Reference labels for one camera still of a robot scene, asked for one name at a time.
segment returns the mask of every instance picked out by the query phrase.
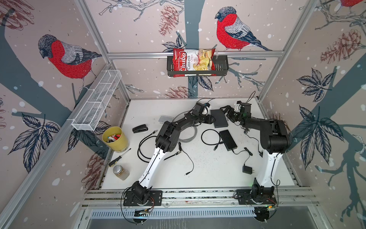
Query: black basket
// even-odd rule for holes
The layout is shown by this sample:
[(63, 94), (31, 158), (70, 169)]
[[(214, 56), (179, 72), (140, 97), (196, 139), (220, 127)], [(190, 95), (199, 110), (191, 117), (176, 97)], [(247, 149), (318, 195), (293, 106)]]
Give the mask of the black basket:
[(173, 77), (174, 75), (185, 75), (185, 74), (194, 74), (193, 76), (199, 76), (199, 74), (215, 74), (216, 76), (226, 76), (226, 74), (228, 74), (229, 70), (228, 56), (219, 55), (217, 56), (217, 59), (216, 56), (213, 56), (212, 62), (215, 65), (216, 70), (174, 71), (173, 56), (168, 56), (168, 62), (167, 62), (168, 76)]

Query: jar lid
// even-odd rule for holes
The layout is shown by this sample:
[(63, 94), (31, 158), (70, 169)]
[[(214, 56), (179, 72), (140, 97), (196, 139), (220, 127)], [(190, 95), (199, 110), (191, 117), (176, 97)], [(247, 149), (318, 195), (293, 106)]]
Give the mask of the jar lid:
[(123, 172), (123, 167), (122, 166), (116, 165), (116, 166), (113, 167), (113, 173), (114, 174), (119, 174), (121, 172)]

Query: white table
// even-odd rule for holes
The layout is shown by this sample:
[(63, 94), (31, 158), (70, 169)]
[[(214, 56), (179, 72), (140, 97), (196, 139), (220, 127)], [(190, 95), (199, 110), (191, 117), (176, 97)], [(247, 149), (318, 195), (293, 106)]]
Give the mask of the white table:
[[(212, 109), (230, 105), (234, 107), (236, 102), (241, 100), (245, 102), (247, 99), (221, 99), (216, 98), (210, 101)], [(147, 163), (141, 161), (137, 157), (137, 148), (139, 142), (151, 134), (154, 130), (160, 130), (162, 124), (158, 122), (161, 115), (175, 117), (183, 111), (190, 110), (198, 101), (198, 99), (180, 99), (180, 100), (132, 100), (124, 120), (122, 130), (130, 141), (130, 148), (116, 165), (122, 165), (126, 168), (130, 175), (122, 181), (113, 174), (113, 167), (108, 167), (105, 179), (102, 184), (102, 189), (125, 189), (130, 187), (139, 179), (147, 167)], [(252, 99), (250, 101), (251, 113), (253, 117), (263, 118), (257, 102)], [(133, 133), (132, 128), (146, 124), (149, 130), (143, 133)], [(181, 153), (173, 156), (161, 163), (161, 166), (156, 170), (151, 184), (153, 188), (223, 188), (223, 187), (242, 187), (251, 186), (254, 178), (261, 169), (262, 158), (258, 153), (258, 142), (255, 139), (248, 138), (240, 126), (228, 121), (229, 126), (225, 128), (214, 128), (211, 124), (201, 124), (197, 127), (198, 133), (196, 138), (190, 143), (182, 143), (183, 150), (189, 154), (194, 162), (194, 170), (187, 176), (185, 174), (192, 170), (192, 162), (186, 154)], [(205, 145), (201, 141), (201, 134), (206, 129), (215, 129), (218, 132), (228, 129), (231, 136), (236, 142), (238, 148), (235, 153), (242, 151), (247, 147), (253, 156), (246, 162), (247, 166), (253, 168), (253, 174), (249, 175), (242, 172), (244, 161), (248, 158), (247, 152), (241, 152), (238, 155), (227, 151), (224, 144), (220, 144), (214, 151), (214, 146)], [(180, 138), (186, 139), (194, 133), (193, 128), (184, 130)], [(259, 131), (251, 129), (248, 135), (259, 140)], [(207, 131), (203, 135), (203, 140), (207, 143), (217, 143), (219, 136), (214, 131)], [(154, 153), (155, 138), (148, 139), (142, 146), (142, 153), (151, 157)], [(173, 152), (167, 152), (169, 155), (175, 154), (178, 151), (178, 146)], [(113, 153), (112, 159), (117, 158), (121, 153)], [(274, 175), (274, 180), (279, 179), (281, 186), (294, 185), (292, 178), (286, 168), (285, 163), (281, 159), (277, 172)]]

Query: wire mesh shelf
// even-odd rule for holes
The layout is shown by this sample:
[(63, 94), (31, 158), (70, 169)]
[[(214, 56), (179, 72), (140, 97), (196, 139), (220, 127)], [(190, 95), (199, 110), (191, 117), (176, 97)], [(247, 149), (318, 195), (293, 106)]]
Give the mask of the wire mesh shelf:
[(121, 77), (122, 75), (119, 70), (107, 70), (104, 73), (87, 102), (72, 122), (72, 126), (75, 129), (95, 130)]

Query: yellow pot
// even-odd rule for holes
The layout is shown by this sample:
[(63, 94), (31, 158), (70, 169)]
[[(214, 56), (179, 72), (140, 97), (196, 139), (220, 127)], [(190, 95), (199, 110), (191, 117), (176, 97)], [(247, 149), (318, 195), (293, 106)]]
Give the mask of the yellow pot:
[[(120, 134), (121, 137), (116, 141), (108, 143), (108, 137), (114, 134)], [(104, 143), (110, 147), (112, 150), (117, 152), (123, 152), (128, 148), (128, 139), (126, 138), (125, 134), (122, 132), (122, 129), (118, 126), (113, 126), (108, 128), (102, 135), (102, 139)]]

